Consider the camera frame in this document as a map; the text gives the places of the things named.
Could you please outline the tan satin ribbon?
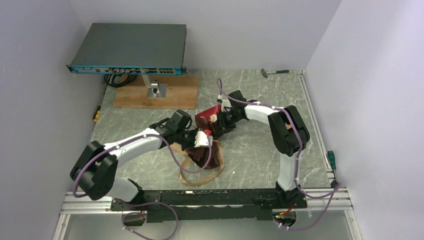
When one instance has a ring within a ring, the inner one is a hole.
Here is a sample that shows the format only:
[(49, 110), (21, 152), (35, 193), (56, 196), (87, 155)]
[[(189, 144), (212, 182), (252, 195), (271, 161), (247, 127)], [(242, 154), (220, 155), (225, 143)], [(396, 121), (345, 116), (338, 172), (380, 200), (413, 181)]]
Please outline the tan satin ribbon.
[[(223, 172), (226, 165), (222, 143), (218, 140), (214, 140), (213, 147), (217, 149), (218, 167), (216, 169), (206, 170), (205, 173), (191, 173), (191, 175), (194, 176), (189, 176), (188, 173), (183, 173), (183, 171), (180, 170), (178, 179), (183, 185), (188, 187), (199, 187), (209, 183)], [(185, 157), (184, 161), (181, 163), (183, 167), (187, 168), (194, 165), (194, 161), (188, 157), (188, 153), (183, 151), (180, 145), (173, 143), (171, 148), (176, 153)]]

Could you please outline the maroon paper bouquet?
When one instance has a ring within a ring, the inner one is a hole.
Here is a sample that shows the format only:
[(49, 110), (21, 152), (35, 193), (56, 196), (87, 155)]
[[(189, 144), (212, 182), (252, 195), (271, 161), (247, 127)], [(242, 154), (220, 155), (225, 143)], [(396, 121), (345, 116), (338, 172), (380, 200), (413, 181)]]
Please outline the maroon paper bouquet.
[[(217, 119), (218, 112), (221, 110), (221, 105), (217, 104), (210, 107), (200, 113), (197, 113), (194, 117), (195, 125), (199, 131), (204, 135), (208, 135), (209, 138), (217, 139), (220, 135), (217, 134)], [(209, 159), (209, 147), (200, 146), (195, 148), (186, 148), (184, 150), (188, 157), (200, 168), (211, 170), (220, 165), (218, 160), (218, 147), (215, 143), (212, 143), (212, 155)]]

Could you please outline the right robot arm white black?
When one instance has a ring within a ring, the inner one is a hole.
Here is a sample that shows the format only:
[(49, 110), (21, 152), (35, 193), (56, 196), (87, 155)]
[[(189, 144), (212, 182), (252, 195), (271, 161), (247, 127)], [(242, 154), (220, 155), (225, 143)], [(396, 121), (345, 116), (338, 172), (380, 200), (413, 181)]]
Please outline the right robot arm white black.
[(230, 94), (219, 92), (218, 99), (226, 97), (230, 109), (220, 112), (218, 119), (220, 127), (233, 126), (238, 121), (251, 120), (269, 126), (273, 144), (280, 154), (279, 176), (276, 182), (276, 203), (289, 207), (295, 198), (303, 198), (299, 185), (300, 158), (302, 151), (310, 140), (310, 133), (298, 109), (289, 105), (277, 107), (257, 100), (246, 100), (240, 90)]

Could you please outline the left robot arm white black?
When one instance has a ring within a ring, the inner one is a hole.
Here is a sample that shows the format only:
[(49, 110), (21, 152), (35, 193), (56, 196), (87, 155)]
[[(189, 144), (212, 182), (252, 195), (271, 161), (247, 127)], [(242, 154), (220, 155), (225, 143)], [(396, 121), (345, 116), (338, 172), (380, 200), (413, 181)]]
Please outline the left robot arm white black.
[(72, 190), (76, 192), (81, 188), (84, 192), (74, 193), (74, 196), (88, 196), (93, 201), (107, 196), (123, 200), (131, 210), (139, 209), (144, 203), (143, 189), (131, 179), (117, 177), (117, 169), (145, 153), (174, 143), (194, 147), (198, 129), (188, 126), (191, 121), (191, 116), (179, 109), (172, 117), (153, 123), (125, 139), (105, 144), (91, 141), (70, 171), (70, 178), (74, 181)]

